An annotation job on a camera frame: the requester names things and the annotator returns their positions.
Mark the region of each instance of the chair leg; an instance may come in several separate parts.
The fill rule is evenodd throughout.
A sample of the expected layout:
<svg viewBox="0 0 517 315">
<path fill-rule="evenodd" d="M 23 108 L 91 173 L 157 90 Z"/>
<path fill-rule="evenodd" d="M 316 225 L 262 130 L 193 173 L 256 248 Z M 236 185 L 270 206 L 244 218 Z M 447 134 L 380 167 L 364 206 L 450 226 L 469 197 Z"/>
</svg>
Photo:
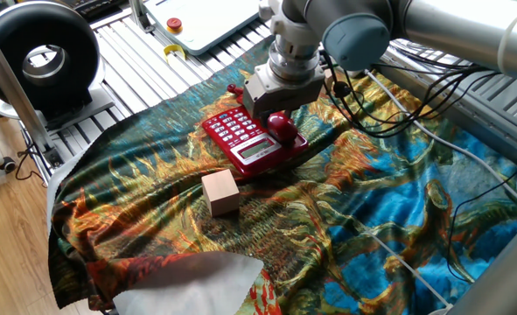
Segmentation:
<svg viewBox="0 0 517 315">
<path fill-rule="evenodd" d="M 17 165 L 11 157 L 0 157 L 0 170 L 11 173 L 15 171 L 16 167 Z"/>
</svg>

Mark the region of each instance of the colorful patterned cloth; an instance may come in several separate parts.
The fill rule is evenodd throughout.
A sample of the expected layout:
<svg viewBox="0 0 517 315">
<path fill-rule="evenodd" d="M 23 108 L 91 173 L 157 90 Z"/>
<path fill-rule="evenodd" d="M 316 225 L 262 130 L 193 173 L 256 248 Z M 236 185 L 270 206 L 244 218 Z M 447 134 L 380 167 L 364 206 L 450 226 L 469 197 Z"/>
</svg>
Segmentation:
<svg viewBox="0 0 517 315">
<path fill-rule="evenodd" d="M 82 298 L 94 310 L 111 307 L 112 297 L 170 260 L 216 250 L 264 261 L 239 314 L 427 314 L 443 307 L 367 228 L 449 302 L 466 292 L 470 285 L 446 268 L 451 212 L 496 180 L 415 127 L 384 140 L 351 129 L 324 94 L 293 114 L 310 148 L 259 178 L 235 176 L 240 212 L 210 217 L 201 177 L 236 170 L 201 124 L 238 106 L 226 86 L 241 85 L 264 63 L 269 43 L 119 122 L 87 151 L 62 183 L 52 214 L 49 264 L 60 307 Z M 378 77 L 410 110 L 420 105 Z M 368 78 L 354 86 L 374 115 L 397 111 Z M 516 172 L 450 122 L 424 124 L 505 177 Z M 504 190 L 466 205 L 456 220 L 452 268 L 479 277 L 516 233 L 517 205 Z"/>
</svg>

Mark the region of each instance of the wooden floor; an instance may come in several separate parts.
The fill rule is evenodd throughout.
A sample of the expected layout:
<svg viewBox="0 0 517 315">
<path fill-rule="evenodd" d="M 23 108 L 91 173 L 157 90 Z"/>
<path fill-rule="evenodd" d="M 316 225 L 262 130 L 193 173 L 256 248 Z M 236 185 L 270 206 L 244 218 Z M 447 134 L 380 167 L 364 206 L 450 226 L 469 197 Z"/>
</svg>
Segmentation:
<svg viewBox="0 0 517 315">
<path fill-rule="evenodd" d="M 0 118 L 0 156 L 24 149 L 17 121 Z M 28 159 L 20 176 L 36 170 Z M 46 189 L 36 176 L 17 181 L 0 171 L 0 314 L 93 315 L 87 300 L 59 310 L 48 276 Z"/>
</svg>

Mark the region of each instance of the red telephone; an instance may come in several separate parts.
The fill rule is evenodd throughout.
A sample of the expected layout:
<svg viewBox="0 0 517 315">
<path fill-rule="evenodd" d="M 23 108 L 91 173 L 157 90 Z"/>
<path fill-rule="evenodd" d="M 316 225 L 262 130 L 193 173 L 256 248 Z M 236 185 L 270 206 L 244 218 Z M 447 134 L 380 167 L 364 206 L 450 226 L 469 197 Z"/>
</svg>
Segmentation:
<svg viewBox="0 0 517 315">
<path fill-rule="evenodd" d="M 235 93 L 237 101 L 242 102 L 240 90 L 236 93 L 233 86 L 227 90 Z M 244 106 L 215 115 L 203 124 L 207 134 L 245 177 L 265 172 L 309 146 L 307 140 L 297 133 L 297 128 L 291 126 L 292 122 L 285 115 L 272 114 L 268 123 L 270 135 L 258 120 L 250 118 Z"/>
</svg>

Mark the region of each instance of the small wooden cube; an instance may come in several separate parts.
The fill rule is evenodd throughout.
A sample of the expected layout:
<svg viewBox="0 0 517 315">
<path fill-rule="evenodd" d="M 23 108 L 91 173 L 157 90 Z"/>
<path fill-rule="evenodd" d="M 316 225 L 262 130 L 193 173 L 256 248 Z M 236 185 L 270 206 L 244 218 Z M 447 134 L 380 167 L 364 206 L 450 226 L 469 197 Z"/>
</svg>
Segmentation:
<svg viewBox="0 0 517 315">
<path fill-rule="evenodd" d="M 202 186 L 212 217 L 239 209 L 239 188 L 231 171 L 218 171 L 202 177 Z"/>
<path fill-rule="evenodd" d="M 334 86 L 334 77 L 332 76 L 332 71 L 330 69 L 325 70 L 325 83 L 326 86 L 330 89 L 330 93 L 332 92 L 332 87 Z M 322 93 L 326 94 L 325 86 L 322 86 Z"/>
</svg>

